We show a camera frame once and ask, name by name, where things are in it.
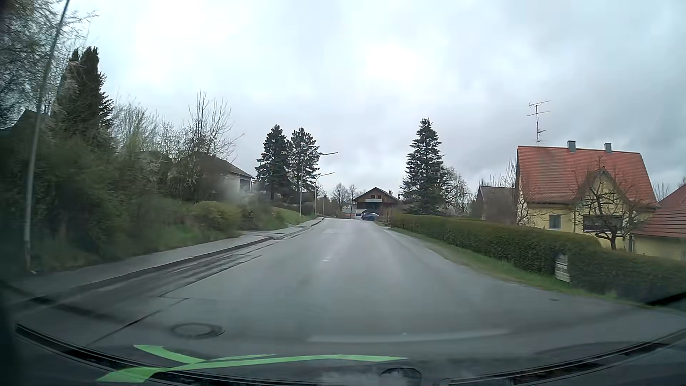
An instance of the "car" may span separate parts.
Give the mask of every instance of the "car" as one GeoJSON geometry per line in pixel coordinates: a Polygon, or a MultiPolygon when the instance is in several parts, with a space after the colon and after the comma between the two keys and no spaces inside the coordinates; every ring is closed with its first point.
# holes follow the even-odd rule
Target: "car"
{"type": "Polygon", "coordinates": [[[377,219],[377,217],[379,217],[379,215],[374,212],[366,212],[362,214],[362,220],[374,221],[377,219]]]}

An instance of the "spruce tree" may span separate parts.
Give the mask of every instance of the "spruce tree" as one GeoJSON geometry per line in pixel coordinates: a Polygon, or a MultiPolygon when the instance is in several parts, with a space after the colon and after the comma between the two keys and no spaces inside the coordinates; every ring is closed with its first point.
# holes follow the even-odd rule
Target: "spruce tree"
{"type": "Polygon", "coordinates": [[[439,214],[442,203],[443,156],[438,150],[441,144],[438,134],[431,128],[431,121],[422,119],[417,138],[407,155],[406,176],[401,194],[410,214],[439,214]]]}
{"type": "Polygon", "coordinates": [[[264,140],[264,151],[257,159],[259,165],[255,168],[257,179],[263,188],[267,189],[270,198],[274,194],[285,195],[289,192],[289,141],[279,125],[274,125],[264,140]]]}
{"type": "Polygon", "coordinates": [[[97,69],[99,61],[96,47],[86,48],[81,55],[74,50],[52,117],[66,136],[81,137],[98,150],[111,150],[114,103],[102,91],[105,75],[97,69]]]}
{"type": "Polygon", "coordinates": [[[293,191],[297,192],[300,186],[310,192],[314,191],[320,155],[317,140],[312,137],[312,134],[302,127],[293,131],[289,162],[289,176],[293,191]]]}

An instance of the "red tile roof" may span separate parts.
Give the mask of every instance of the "red tile roof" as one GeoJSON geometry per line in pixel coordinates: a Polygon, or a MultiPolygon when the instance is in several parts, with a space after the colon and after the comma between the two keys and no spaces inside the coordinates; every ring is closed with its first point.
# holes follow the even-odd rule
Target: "red tile roof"
{"type": "Polygon", "coordinates": [[[665,209],[686,207],[686,185],[674,190],[669,196],[660,200],[659,204],[665,209]]]}
{"type": "Polygon", "coordinates": [[[686,206],[678,209],[658,209],[641,226],[632,232],[646,236],[686,238],[686,206]]]}
{"type": "Polygon", "coordinates": [[[522,194],[528,202],[570,203],[587,173],[599,164],[622,186],[630,200],[657,206],[643,157],[638,152],[517,146],[522,194]]]}

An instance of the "road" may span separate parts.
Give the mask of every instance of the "road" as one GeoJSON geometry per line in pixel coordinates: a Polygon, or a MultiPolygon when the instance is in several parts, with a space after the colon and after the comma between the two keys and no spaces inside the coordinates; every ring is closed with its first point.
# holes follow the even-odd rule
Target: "road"
{"type": "Polygon", "coordinates": [[[686,327],[678,313],[503,282],[360,220],[326,219],[225,261],[234,263],[212,260],[140,277],[17,321],[104,352],[136,355],[132,345],[163,345],[204,358],[544,353],[552,361],[600,350],[593,343],[619,346],[686,327]],[[191,339],[179,332],[204,331],[175,329],[184,323],[208,323],[223,333],[191,339]]]}

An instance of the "hedge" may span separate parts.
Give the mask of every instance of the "hedge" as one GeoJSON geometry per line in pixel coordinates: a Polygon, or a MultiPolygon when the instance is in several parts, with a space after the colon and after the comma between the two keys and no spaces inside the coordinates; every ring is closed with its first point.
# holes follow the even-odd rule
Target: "hedge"
{"type": "Polygon", "coordinates": [[[686,264],[666,258],[610,249],[578,249],[569,255],[575,287],[655,305],[686,291],[686,264]]]}
{"type": "Polygon", "coordinates": [[[541,275],[555,274],[555,258],[572,249],[600,249],[597,238],[567,232],[440,216],[397,214],[391,227],[407,229],[541,275]]]}

